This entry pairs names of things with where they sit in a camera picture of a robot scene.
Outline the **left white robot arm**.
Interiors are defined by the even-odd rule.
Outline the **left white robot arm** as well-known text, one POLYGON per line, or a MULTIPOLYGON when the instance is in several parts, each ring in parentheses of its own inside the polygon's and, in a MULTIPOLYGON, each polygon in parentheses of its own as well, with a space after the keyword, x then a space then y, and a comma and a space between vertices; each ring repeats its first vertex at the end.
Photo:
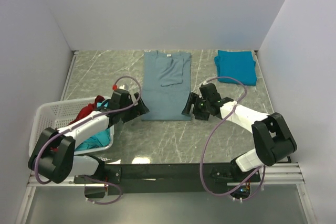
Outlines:
POLYGON ((40 184, 59 184, 69 175, 103 177, 104 165, 93 156, 76 156, 75 149, 96 133, 104 131, 118 122, 128 122, 149 109, 141 99, 141 92, 132 95, 125 89, 116 89, 112 97, 101 103, 89 115, 75 123, 58 129, 42 131, 30 155, 28 167, 34 171, 40 184))

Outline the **grey-blue t-shirt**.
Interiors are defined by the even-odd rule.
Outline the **grey-blue t-shirt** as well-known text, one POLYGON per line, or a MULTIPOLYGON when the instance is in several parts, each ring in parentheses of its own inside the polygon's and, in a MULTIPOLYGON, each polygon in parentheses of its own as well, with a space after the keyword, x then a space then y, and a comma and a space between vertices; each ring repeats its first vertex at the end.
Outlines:
POLYGON ((189 52, 144 53, 142 100, 149 113, 143 121, 190 121, 182 111, 191 92, 191 54, 189 52))

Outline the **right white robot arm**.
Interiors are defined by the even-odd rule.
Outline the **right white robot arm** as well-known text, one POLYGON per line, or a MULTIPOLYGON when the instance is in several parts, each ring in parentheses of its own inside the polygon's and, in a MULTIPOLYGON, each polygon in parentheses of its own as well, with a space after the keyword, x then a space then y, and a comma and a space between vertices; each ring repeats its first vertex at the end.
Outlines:
POLYGON ((234 158, 228 171, 211 172, 215 178, 232 178, 242 181, 250 178, 254 170, 273 166, 297 150, 297 144, 280 113, 267 114, 249 109, 228 97, 221 97, 213 83, 203 84, 200 94, 188 95, 183 115, 194 114, 195 119, 207 121, 210 116, 222 122, 230 121, 250 132, 254 148, 234 158))

